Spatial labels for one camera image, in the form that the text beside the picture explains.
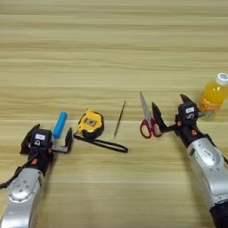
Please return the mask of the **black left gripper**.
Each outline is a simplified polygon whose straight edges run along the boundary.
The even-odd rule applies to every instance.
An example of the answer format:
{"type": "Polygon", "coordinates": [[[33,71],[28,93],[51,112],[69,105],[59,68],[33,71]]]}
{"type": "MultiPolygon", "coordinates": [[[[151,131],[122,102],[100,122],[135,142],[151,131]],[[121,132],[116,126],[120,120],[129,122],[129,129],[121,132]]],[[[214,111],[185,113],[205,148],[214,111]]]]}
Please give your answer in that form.
{"type": "Polygon", "coordinates": [[[57,147],[52,146],[51,148],[39,148],[37,151],[32,148],[30,150],[30,142],[32,134],[35,130],[37,130],[40,127],[39,124],[33,126],[26,136],[24,137],[21,145],[20,145],[20,154],[29,154],[28,156],[28,168],[34,168],[39,170],[43,175],[46,175],[48,167],[51,165],[54,159],[54,153],[69,153],[71,151],[71,145],[73,142],[73,134],[72,134],[72,128],[69,129],[67,132],[67,135],[65,137],[65,146],[57,147]]]}

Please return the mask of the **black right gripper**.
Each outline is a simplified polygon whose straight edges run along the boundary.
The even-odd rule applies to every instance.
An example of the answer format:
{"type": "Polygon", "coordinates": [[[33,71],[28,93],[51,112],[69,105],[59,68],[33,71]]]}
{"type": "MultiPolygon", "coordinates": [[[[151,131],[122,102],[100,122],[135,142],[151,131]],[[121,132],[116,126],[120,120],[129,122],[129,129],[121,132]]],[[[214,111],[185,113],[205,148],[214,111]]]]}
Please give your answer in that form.
{"type": "MultiPolygon", "coordinates": [[[[180,94],[183,103],[191,102],[191,99],[180,94]]],[[[157,124],[159,125],[159,130],[161,133],[167,133],[174,131],[177,136],[179,136],[185,147],[188,147],[191,143],[199,140],[201,138],[207,138],[207,134],[203,134],[197,127],[197,120],[199,118],[198,114],[187,114],[186,116],[181,114],[175,115],[175,123],[172,126],[167,126],[163,118],[161,117],[161,112],[159,107],[153,103],[152,104],[153,117],[155,118],[157,124]]]]}

